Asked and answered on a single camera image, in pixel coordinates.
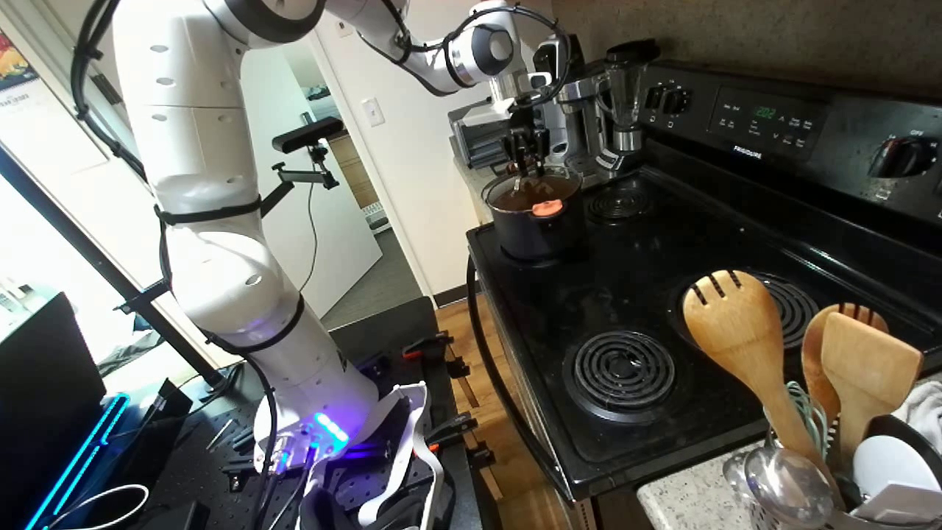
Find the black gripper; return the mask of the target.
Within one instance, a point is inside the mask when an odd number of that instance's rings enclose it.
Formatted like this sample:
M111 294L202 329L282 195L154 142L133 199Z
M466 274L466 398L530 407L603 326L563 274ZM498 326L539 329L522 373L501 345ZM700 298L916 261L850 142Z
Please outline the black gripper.
M502 146L519 166L541 166L548 155L551 133L541 121L541 111L525 102L510 108Z

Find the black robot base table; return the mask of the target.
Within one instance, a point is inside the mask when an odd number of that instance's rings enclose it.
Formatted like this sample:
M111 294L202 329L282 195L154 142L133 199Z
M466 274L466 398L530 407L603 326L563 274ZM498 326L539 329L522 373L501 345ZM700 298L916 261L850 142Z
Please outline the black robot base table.
M339 348L380 386L423 383L427 413L417 420L433 456L442 463L433 520L420 526L423 500L433 492L433 472L407 460L401 488L380 506L373 523L358 520L358 509L392 479L395 451L407 438L410 404L396 400L388 417L358 444L320 469L318 485L302 494L302 475L289 472L273 485L268 523L273 530L501 530L498 506L473 469L466 433L473 417L452 404L445 367L445 332L427 298L401 304L358 325L332 332ZM232 451L232 438L207 451L224 416L243 417L257 380L238 386L235 400L221 400L198 417L192 436L171 453L154 488L154 513L139 530L249 530L261 479Z

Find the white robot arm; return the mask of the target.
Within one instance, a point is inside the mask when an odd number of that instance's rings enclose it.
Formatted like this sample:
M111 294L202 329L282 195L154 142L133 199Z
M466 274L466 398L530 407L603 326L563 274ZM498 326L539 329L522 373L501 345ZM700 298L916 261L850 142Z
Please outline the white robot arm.
M167 291L211 345L268 376L252 466L271 475L367 438L388 400L339 354L265 241L240 58L332 14L439 96L511 64L510 0L476 4L430 45L402 11L407 0L95 0L73 45L76 58L111 45L133 129L120 158L165 226Z

